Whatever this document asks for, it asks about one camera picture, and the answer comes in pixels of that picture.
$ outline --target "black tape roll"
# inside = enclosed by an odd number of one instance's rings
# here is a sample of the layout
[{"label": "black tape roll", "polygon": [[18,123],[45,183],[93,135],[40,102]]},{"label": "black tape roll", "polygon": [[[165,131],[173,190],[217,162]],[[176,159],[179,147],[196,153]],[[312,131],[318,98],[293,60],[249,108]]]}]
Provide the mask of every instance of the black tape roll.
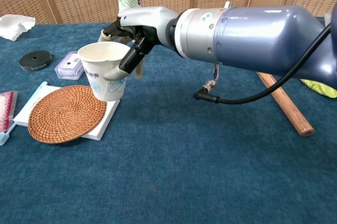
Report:
[{"label": "black tape roll", "polygon": [[19,65],[25,72],[35,72],[48,67],[53,61],[53,56],[46,50],[37,50],[24,55]]}]

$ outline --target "blue felt surface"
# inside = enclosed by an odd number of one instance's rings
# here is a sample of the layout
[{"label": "blue felt surface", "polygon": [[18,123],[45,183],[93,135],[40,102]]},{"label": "blue felt surface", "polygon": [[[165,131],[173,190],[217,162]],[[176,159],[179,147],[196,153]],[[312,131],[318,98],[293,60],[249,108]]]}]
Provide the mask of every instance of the blue felt surface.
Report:
[{"label": "blue felt surface", "polygon": [[[72,50],[106,24],[37,25],[0,38],[0,91],[17,90],[15,114]],[[18,60],[47,49],[52,65],[23,72]],[[16,127],[0,148],[0,223],[336,223],[336,100],[292,79],[284,85],[315,128],[301,138],[271,96],[229,106],[192,95],[212,65],[156,47],[144,77],[128,79],[101,141],[46,145]],[[220,68],[214,90],[241,98],[264,89],[256,73]]]}]

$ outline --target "black cable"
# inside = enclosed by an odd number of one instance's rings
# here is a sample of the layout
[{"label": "black cable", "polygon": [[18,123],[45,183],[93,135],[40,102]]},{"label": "black cable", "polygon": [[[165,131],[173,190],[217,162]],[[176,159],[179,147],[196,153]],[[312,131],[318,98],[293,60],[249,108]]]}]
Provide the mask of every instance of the black cable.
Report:
[{"label": "black cable", "polygon": [[252,101],[256,101],[258,99],[264,98],[265,96],[271,94],[276,89],[278,89],[280,86],[282,86],[284,83],[286,83],[303,65],[304,63],[309,59],[309,57],[312,55],[312,53],[318,48],[318,46],[326,39],[326,37],[330,34],[330,26],[331,24],[328,24],[325,29],[316,37],[316,39],[311,43],[311,45],[306,49],[302,57],[299,59],[299,61],[274,85],[270,86],[266,90],[252,95],[247,98],[243,99],[222,99],[219,96],[210,95],[202,88],[200,91],[193,95],[195,99],[202,99],[214,103],[223,103],[228,105],[238,105],[238,104],[245,104]]}]

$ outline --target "toothbrush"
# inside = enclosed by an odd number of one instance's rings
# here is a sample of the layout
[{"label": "toothbrush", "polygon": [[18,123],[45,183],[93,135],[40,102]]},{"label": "toothbrush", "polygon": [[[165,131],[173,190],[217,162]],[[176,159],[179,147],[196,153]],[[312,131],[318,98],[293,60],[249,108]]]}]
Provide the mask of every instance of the toothbrush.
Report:
[{"label": "toothbrush", "polygon": [[[46,81],[42,82],[40,86],[37,88],[37,90],[30,97],[30,99],[27,101],[26,105],[35,97],[35,95],[40,91],[40,89],[46,86],[47,84],[48,82]],[[12,132],[15,126],[16,126],[16,123],[13,123],[13,125],[9,128],[9,130],[6,133],[0,132],[0,146],[4,145],[7,142],[7,140],[9,139],[9,134]]]}]

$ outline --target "yellow object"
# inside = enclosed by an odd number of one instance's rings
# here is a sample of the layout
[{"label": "yellow object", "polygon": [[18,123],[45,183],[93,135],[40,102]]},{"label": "yellow object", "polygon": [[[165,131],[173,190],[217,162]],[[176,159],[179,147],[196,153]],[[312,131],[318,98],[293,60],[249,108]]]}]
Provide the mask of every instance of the yellow object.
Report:
[{"label": "yellow object", "polygon": [[331,88],[330,86],[307,79],[301,79],[301,81],[316,93],[328,96],[330,98],[337,98],[337,90]]}]

